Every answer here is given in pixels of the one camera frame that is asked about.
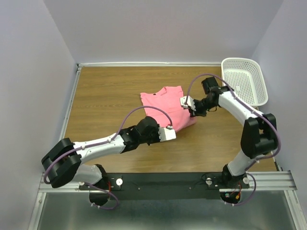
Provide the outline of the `pink t shirt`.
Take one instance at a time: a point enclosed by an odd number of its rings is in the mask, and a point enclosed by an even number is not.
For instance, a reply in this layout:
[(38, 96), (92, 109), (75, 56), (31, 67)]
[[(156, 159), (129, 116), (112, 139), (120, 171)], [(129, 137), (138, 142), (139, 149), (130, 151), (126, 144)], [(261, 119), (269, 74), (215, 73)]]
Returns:
[(188, 110), (181, 107), (180, 98), (183, 96), (181, 86), (166, 86), (156, 93), (140, 93), (146, 115), (154, 118), (160, 126), (166, 127), (169, 125), (169, 119), (163, 113), (149, 108), (149, 106), (163, 110), (171, 118), (172, 127), (176, 132), (195, 124), (197, 121), (197, 118), (190, 117)]

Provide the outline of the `white perforated plastic basket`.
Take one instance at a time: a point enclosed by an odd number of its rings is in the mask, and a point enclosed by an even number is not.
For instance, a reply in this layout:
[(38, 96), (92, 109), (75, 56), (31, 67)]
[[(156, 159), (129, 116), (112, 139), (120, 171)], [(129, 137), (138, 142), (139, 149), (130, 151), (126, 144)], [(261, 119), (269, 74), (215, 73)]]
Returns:
[(221, 63), (222, 79), (253, 107), (263, 106), (268, 93), (260, 65), (248, 58), (229, 57)]

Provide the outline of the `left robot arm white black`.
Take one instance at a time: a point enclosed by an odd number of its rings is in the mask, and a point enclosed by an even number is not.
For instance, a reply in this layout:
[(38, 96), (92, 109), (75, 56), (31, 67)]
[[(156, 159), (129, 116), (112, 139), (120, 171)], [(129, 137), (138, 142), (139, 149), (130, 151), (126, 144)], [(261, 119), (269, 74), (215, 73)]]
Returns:
[(88, 161), (132, 151), (140, 144), (159, 143), (159, 128), (157, 121), (147, 116), (137, 125), (106, 138), (78, 143), (63, 138), (41, 160), (45, 169), (44, 182), (53, 188), (62, 187), (71, 182), (79, 167)]

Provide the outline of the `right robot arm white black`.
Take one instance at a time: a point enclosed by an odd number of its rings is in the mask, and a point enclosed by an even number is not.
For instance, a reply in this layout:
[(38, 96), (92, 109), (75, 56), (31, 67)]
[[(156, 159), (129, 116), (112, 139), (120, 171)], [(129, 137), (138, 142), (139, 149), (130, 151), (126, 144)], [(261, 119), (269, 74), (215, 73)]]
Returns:
[(188, 109), (190, 116), (203, 116), (212, 108), (221, 107), (233, 115), (243, 126), (240, 151), (235, 158), (223, 167), (221, 183), (230, 188), (241, 181), (257, 161), (268, 159), (270, 152), (277, 154), (281, 149), (281, 140), (277, 132), (276, 118), (273, 114), (264, 114), (241, 100), (235, 91), (225, 83), (219, 86), (218, 76), (205, 74), (202, 87), (206, 97), (192, 99), (187, 92), (181, 105)]

